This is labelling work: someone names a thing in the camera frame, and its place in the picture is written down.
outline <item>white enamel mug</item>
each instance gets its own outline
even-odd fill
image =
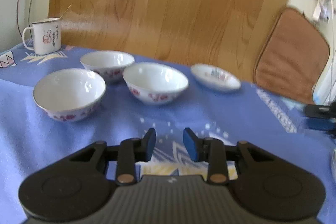
[[[56,52],[61,48],[61,24],[60,18],[47,18],[32,23],[32,27],[26,27],[22,33],[22,42],[25,48],[34,51],[38,55]],[[34,46],[28,47],[25,42],[25,33],[28,29],[34,31]]]

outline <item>blue tablecloth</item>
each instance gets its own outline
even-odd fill
[[[304,117],[286,100],[253,84],[243,83],[235,93],[217,93],[199,85],[188,67],[170,64],[186,74],[189,88],[169,105],[144,105],[121,82],[108,86],[99,110],[88,119],[65,123],[47,117],[34,104],[34,85],[56,70],[82,67],[79,59],[90,51],[63,46],[56,53],[36,56],[18,45],[0,56],[0,224],[24,220],[17,191],[29,174],[96,140],[115,145],[141,137],[150,127],[157,131],[157,144],[152,160],[138,165],[139,176],[206,174],[206,164],[195,164],[187,155],[185,127],[229,145],[248,140],[317,175],[327,192],[318,218],[335,223],[336,185],[330,170],[335,143],[321,132],[305,129]],[[114,167],[109,178],[114,177]]]

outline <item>bowl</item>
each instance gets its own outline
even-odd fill
[[[98,73],[106,83],[115,83],[123,78],[123,71],[135,59],[125,52],[96,51],[83,55],[80,61],[84,68]]]
[[[34,87],[35,103],[57,121],[78,121],[94,112],[106,90],[104,79],[86,69],[63,69]]]
[[[231,73],[211,65],[195,64],[191,67],[191,73],[201,84],[221,92],[238,90],[242,85]]]
[[[170,103],[189,85],[182,72],[157,63],[134,64],[123,75],[130,92],[145,104]]]

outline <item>wooden headboard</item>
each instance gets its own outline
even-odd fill
[[[253,80],[260,51],[287,0],[50,0],[62,43],[217,65]]]

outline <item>mug handle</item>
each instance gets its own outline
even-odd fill
[[[25,42],[25,33],[26,33],[26,30],[28,30],[28,29],[32,29],[33,27],[26,27],[24,30],[23,30],[23,32],[22,32],[22,43],[23,43],[23,45],[25,46],[25,48],[26,49],[28,49],[28,50],[34,50],[34,47],[28,47],[27,45],[26,45],[26,42]]]

